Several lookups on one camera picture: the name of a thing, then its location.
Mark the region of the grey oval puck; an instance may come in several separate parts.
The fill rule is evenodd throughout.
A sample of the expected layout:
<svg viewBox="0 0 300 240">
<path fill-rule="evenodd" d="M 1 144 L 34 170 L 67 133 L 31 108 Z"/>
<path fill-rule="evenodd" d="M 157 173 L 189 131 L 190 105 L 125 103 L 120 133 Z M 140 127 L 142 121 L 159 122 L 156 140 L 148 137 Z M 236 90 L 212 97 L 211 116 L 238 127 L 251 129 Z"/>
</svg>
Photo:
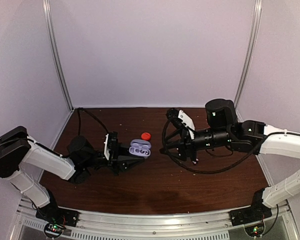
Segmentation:
<svg viewBox="0 0 300 240">
<path fill-rule="evenodd" d="M 152 145 L 149 141 L 142 139 L 133 139 L 130 142 L 129 153 L 137 157 L 148 158 L 150 155 L 142 155 L 140 151 L 145 149 L 149 149 L 151 151 L 151 148 Z"/>
</svg>

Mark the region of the red earbud charging case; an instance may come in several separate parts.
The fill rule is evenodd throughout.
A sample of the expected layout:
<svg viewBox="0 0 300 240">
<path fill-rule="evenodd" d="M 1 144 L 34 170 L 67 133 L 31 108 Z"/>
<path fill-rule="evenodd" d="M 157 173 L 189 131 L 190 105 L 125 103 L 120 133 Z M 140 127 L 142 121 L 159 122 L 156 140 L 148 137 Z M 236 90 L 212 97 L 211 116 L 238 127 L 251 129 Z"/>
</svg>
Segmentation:
<svg viewBox="0 0 300 240">
<path fill-rule="evenodd" d="M 149 140 L 151 140 L 151 138 L 152 138 L 152 135 L 149 132 L 143 132 L 141 134 L 142 140 L 149 141 Z"/>
</svg>

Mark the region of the purple earbud with red hook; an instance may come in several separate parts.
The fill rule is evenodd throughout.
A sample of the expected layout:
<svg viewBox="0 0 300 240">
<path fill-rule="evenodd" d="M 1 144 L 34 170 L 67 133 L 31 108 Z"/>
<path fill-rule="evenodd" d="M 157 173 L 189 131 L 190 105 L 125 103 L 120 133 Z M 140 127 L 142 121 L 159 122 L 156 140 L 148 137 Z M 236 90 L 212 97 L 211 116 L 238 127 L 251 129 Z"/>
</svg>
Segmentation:
<svg viewBox="0 0 300 240">
<path fill-rule="evenodd" d="M 140 151 L 140 153 L 143 155 L 143 156 L 149 156 L 151 154 L 151 151 L 149 149 L 142 149 Z"/>
</svg>

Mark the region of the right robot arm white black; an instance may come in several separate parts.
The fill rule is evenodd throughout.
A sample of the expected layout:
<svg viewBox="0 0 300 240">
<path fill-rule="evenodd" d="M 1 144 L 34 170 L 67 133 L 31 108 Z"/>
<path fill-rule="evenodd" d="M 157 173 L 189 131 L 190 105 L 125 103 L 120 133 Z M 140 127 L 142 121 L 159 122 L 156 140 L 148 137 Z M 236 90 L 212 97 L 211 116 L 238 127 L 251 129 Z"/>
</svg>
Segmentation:
<svg viewBox="0 0 300 240">
<path fill-rule="evenodd" d="M 183 110 L 171 108 L 162 130 L 160 153 L 180 167 L 195 173 L 213 175 L 228 171 L 251 155 L 278 155 L 300 159 L 300 133 L 276 128 L 264 122 L 239 122 L 234 102 L 217 98 L 205 104 L 208 128 L 196 130 L 193 120 Z M 197 152 L 225 147 L 245 155 L 235 163 L 219 170 L 195 170 L 184 165 L 186 160 L 198 163 Z M 254 193 L 251 206 L 246 210 L 249 220 L 258 220 L 266 208 L 300 193 L 300 169 L 281 182 Z"/>
</svg>

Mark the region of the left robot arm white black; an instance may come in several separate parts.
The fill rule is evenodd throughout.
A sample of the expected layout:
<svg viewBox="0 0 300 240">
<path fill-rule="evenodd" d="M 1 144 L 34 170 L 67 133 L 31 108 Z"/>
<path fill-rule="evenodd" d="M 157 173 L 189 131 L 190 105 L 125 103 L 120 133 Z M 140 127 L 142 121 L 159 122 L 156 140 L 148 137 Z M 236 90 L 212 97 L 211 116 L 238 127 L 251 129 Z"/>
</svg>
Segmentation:
<svg viewBox="0 0 300 240">
<path fill-rule="evenodd" d="M 90 176 L 90 169 L 110 169 L 115 175 L 143 163 L 151 155 L 149 141 L 133 139 L 125 145 L 117 132 L 107 133 L 104 149 L 99 151 L 78 135 L 67 146 L 68 155 L 57 153 L 28 135 L 18 126 L 0 136 L 0 178 L 8 180 L 21 194 L 27 196 L 51 222 L 62 218 L 62 211 L 53 194 L 25 173 L 21 164 L 30 164 L 59 178 L 81 184 Z"/>
</svg>

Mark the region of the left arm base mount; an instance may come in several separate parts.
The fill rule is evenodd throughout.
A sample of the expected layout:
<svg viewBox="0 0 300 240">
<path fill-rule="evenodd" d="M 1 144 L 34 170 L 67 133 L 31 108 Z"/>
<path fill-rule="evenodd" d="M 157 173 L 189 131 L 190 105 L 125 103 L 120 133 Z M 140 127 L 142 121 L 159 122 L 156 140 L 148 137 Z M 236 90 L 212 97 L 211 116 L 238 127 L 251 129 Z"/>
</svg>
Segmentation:
<svg viewBox="0 0 300 240">
<path fill-rule="evenodd" d="M 36 217 L 45 220 L 43 233 L 48 239 L 59 238 L 67 227 L 76 227 L 79 212 L 76 210 L 59 207 L 55 198 L 50 196 L 50 202 L 44 207 L 38 207 L 31 200 L 32 208 L 36 210 Z"/>
</svg>

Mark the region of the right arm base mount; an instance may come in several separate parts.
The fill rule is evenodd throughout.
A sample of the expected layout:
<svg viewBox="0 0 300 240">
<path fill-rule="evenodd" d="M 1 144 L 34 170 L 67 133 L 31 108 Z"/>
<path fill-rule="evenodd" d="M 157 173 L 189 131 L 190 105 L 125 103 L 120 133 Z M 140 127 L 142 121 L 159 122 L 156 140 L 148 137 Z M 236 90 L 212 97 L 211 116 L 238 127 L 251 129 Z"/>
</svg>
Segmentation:
<svg viewBox="0 0 300 240">
<path fill-rule="evenodd" d="M 272 216 L 272 209 L 263 204 L 264 190 L 254 193 L 250 206 L 229 212 L 232 226 L 244 225 L 246 234 L 252 238 L 260 238 L 266 233 L 264 220 Z"/>
</svg>

